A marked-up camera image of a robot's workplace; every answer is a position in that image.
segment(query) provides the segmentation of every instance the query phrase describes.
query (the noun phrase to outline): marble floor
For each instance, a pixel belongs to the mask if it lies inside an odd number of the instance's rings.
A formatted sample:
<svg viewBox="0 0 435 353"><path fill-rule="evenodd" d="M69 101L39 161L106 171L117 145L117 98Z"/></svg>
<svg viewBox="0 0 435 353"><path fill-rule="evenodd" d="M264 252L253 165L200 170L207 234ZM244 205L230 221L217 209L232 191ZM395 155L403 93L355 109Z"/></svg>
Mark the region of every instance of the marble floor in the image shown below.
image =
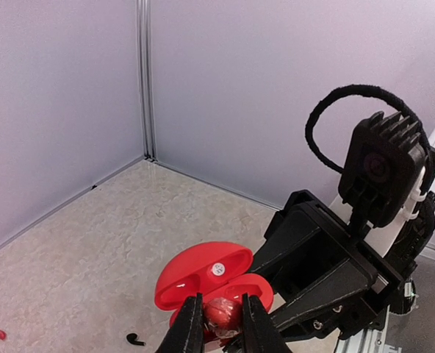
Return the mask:
<svg viewBox="0 0 435 353"><path fill-rule="evenodd" d="M0 352L155 352L170 317L154 306L165 264L208 240L256 250L272 214L146 161L132 166L0 250ZM130 332L147 346L127 343ZM336 340L291 348L332 353Z"/></svg>

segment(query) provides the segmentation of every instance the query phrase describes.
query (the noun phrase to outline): metal frame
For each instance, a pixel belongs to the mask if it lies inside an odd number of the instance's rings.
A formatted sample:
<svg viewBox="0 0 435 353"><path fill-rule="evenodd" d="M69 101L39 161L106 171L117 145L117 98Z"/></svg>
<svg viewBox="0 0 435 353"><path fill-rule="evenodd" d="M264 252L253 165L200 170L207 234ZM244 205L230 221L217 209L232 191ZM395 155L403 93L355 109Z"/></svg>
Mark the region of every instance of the metal frame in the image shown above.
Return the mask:
<svg viewBox="0 0 435 353"><path fill-rule="evenodd" d="M364 329L347 340L339 340L334 353L383 353L388 326L389 313L387 314L386 325L382 331Z"/></svg>
<svg viewBox="0 0 435 353"><path fill-rule="evenodd" d="M154 104L151 79L151 2L137 0L137 79L143 114L144 152L148 160L156 159Z"/></svg>

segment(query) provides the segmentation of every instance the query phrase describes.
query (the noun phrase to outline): screw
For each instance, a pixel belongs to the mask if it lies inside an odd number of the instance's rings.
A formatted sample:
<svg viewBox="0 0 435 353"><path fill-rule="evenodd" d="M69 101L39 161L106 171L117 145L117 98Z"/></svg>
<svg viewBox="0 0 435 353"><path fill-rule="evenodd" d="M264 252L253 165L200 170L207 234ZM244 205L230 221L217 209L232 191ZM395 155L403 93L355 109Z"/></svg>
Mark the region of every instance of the screw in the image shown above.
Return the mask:
<svg viewBox="0 0 435 353"><path fill-rule="evenodd" d="M316 330L322 329L322 327L323 327L323 324L322 324L320 321L318 321L318 320L314 320L314 322L312 323L312 325L314 325L314 328L315 328Z"/></svg>
<svg viewBox="0 0 435 353"><path fill-rule="evenodd" d="M343 309L343 305L339 305L338 307L333 308L334 313L341 313Z"/></svg>

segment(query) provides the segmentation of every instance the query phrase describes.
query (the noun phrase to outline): black wire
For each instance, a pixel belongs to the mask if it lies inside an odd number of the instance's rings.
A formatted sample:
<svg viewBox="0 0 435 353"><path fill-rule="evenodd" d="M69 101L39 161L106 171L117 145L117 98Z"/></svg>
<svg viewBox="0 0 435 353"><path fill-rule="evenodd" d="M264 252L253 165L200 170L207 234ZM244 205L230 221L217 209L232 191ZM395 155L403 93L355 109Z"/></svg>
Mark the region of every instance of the black wire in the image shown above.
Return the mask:
<svg viewBox="0 0 435 353"><path fill-rule="evenodd" d="M390 107L393 107L397 111L401 112L404 117L410 116L411 119L418 122L419 131L420 131L420 145L425 150L427 155L426 166L425 166L425 177L423 178L423 183L421 186L422 192L428 191L431 180L434 178L433 164L431 162L430 156L430 143L428 142L428 137L423 129L421 120L417 117L417 114L414 113L412 109L410 109L405 102L390 93L383 88L372 85L349 85L344 87L335 88L331 91L328 96L326 96L322 101L320 101L312 113L309 115L309 119L306 123L306 141L309 144L309 148L315 154L315 156L325 165L327 165L330 169L335 170L338 173L343 172L343 168L334 163L332 160L328 159L319 149L317 144L314 141L314 127L316 123L319 121L320 115L334 102L339 99L343 99L348 96L362 96L367 98L376 98L384 101Z"/></svg>

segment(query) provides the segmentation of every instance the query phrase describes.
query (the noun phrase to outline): white wall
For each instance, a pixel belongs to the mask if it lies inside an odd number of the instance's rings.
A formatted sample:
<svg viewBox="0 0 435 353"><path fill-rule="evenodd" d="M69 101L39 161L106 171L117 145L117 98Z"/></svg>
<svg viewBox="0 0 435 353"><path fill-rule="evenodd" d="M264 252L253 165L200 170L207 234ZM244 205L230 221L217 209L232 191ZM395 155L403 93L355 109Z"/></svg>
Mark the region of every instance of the white wall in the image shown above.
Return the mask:
<svg viewBox="0 0 435 353"><path fill-rule="evenodd" d="M134 0L0 0L0 244L143 154Z"/></svg>
<svg viewBox="0 0 435 353"><path fill-rule="evenodd" d="M380 85L435 124L435 0L155 0L151 23L158 159L211 183L276 205L302 188L329 202L338 175L303 130L340 85ZM343 164L353 127L385 108L346 99L316 141Z"/></svg>

